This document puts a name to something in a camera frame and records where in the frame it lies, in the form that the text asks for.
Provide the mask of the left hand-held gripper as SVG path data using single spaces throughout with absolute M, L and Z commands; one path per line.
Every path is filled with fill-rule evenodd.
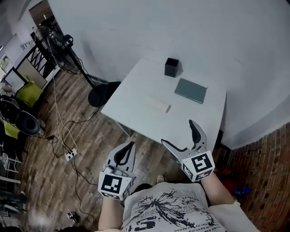
M 136 178 L 133 174 L 135 151 L 136 145 L 131 141 L 109 153 L 98 182 L 98 192 L 104 197 L 123 201 L 129 195 Z

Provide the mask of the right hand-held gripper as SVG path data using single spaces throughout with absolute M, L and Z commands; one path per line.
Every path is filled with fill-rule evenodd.
M 197 182 L 208 177 L 215 169 L 212 153 L 207 150 L 207 136 L 203 129 L 189 120 L 189 126 L 192 132 L 193 147 L 192 150 L 185 148 L 179 149 L 167 140 L 161 140 L 161 144 L 173 155 L 177 161 L 181 161 L 181 169 L 185 175 L 192 181 Z

